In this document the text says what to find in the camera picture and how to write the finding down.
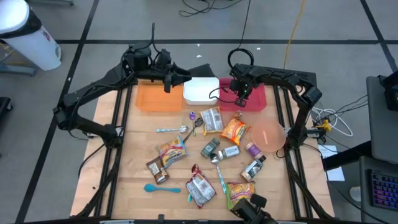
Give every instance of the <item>blue spoon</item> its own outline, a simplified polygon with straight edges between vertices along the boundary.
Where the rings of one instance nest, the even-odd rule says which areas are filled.
[[[173,188],[167,188],[167,187],[156,187],[153,184],[146,184],[144,187],[144,190],[146,192],[154,192],[155,190],[167,190],[169,192],[174,192],[174,193],[180,193],[181,189],[173,189]]]

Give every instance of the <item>yellow cable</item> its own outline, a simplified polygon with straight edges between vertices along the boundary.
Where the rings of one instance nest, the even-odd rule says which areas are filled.
[[[287,60],[287,56],[288,56],[288,54],[289,54],[290,43],[292,42],[294,33],[296,32],[297,25],[299,24],[301,15],[303,14],[304,4],[305,4],[305,0],[303,0],[303,3],[301,4],[300,13],[299,13],[298,16],[297,16],[296,24],[294,25],[292,35],[290,36],[289,42],[287,43],[287,46],[286,46],[285,60],[284,60],[284,69],[285,69],[285,67],[286,67],[286,60]]]

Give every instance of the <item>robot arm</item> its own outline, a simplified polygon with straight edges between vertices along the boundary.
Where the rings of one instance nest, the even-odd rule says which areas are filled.
[[[171,64],[168,51],[158,52],[155,62],[147,44],[130,45],[121,58],[121,63],[109,70],[106,75],[73,93],[66,94],[60,100],[53,113],[58,127],[62,130],[80,129],[84,133],[99,135],[107,147],[116,147],[121,143],[116,127],[82,118],[78,115],[80,106],[94,100],[103,94],[125,88],[137,83],[137,79],[160,80],[164,82],[164,90],[169,93],[171,86],[191,80],[190,72]]]
[[[246,105],[246,99],[252,89],[261,83],[279,85],[288,89],[300,109],[295,124],[289,131],[288,138],[294,139],[299,145],[304,142],[307,138],[307,129],[305,128],[307,118],[312,107],[322,96],[320,90],[315,86],[315,73],[237,63],[230,75],[234,77],[234,80],[229,88],[238,92],[235,104],[242,107]],[[305,91],[300,95],[296,86],[301,86]]]

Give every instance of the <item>white paper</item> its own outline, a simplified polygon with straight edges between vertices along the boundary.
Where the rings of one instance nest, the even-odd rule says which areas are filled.
[[[336,146],[325,146],[325,147],[327,147],[328,149],[330,149],[332,151],[337,151]],[[337,154],[337,152],[331,152],[331,151],[325,149],[325,147],[319,145],[319,150],[322,153],[323,159]],[[328,177],[329,177],[330,181],[345,181],[343,169],[341,167],[329,170],[327,172],[328,172]]]

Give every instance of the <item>bottle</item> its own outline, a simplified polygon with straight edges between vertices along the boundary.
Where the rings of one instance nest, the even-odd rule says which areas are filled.
[[[217,138],[213,138],[206,146],[204,149],[202,149],[202,151],[200,152],[200,154],[204,157],[204,158],[209,158],[210,154],[214,152],[214,150],[216,150],[217,146],[220,145],[220,141]]]
[[[258,159],[255,159],[250,165],[244,168],[241,173],[242,179],[246,182],[250,182],[258,172],[260,172],[262,167],[262,162]]]
[[[247,144],[245,148],[254,159],[259,159],[261,162],[264,162],[265,155],[253,142],[249,142],[249,144]]]
[[[221,151],[218,151],[218,157],[220,160],[222,160],[222,159],[226,159],[229,157],[237,156],[237,155],[239,155],[240,152],[241,151],[239,150],[238,146],[231,146],[231,147],[225,148]]]

